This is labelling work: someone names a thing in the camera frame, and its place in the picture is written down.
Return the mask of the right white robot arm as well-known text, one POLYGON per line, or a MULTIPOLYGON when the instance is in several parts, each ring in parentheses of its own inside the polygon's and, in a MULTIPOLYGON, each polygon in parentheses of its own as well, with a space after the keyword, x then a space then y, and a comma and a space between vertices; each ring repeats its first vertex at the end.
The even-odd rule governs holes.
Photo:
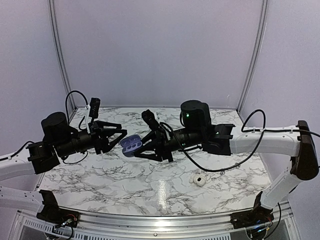
POLYGON ((150 132, 142 139, 142 146, 134 156, 162 162, 173 161, 172 153, 180 150, 186 153, 200 145, 209 154, 230 156, 233 154, 269 153, 286 155, 290 165, 255 199, 247 219, 258 224, 267 213, 301 182, 314 179, 319 174, 319 164, 313 141, 314 133, 306 121, 287 127, 246 127, 234 124, 212 124, 207 103, 188 100, 180 106, 182 128, 173 130, 167 123, 158 122, 150 110, 142 113, 142 119, 150 132))

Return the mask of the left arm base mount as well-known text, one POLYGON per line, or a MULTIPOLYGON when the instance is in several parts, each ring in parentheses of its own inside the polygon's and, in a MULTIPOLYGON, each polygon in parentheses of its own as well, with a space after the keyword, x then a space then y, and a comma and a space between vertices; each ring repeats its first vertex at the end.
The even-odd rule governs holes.
POLYGON ((78 211, 60 208, 59 206, 45 206, 36 218, 53 223, 58 227, 77 227, 80 213, 78 211))

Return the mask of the purple earbud charging case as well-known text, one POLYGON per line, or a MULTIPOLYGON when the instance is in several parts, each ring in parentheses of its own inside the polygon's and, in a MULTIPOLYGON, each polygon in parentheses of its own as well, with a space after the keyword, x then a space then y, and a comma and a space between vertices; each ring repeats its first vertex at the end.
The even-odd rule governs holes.
POLYGON ((120 141, 120 145, 122 147, 122 154, 125 157, 131 158, 134 156, 134 152, 139 149, 143 143, 139 135, 133 134, 123 138, 120 141))

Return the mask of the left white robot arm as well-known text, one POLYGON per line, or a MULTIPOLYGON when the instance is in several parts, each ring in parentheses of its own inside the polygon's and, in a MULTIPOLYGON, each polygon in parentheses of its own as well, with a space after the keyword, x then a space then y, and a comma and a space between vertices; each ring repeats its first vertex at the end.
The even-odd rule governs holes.
MULTIPOLYGON (((96 120, 87 129, 77 130, 67 122, 63 112, 54 112, 41 121, 42 141, 28 141, 21 149, 0 159, 2 181, 52 170, 70 155, 93 149, 97 155, 110 152, 126 135, 121 124, 96 120)), ((40 220, 51 223, 77 219, 77 212, 59 207, 52 191, 27 191, 0 187, 3 208, 33 211, 40 220)))

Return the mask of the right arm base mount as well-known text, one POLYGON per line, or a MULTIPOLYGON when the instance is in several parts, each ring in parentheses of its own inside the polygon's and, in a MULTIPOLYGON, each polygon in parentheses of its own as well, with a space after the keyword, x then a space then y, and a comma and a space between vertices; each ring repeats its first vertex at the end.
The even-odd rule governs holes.
POLYGON ((230 223, 233 225, 234 229, 256 226, 273 220, 274 215, 272 210, 269 209, 244 210, 234 212, 230 215, 230 223))

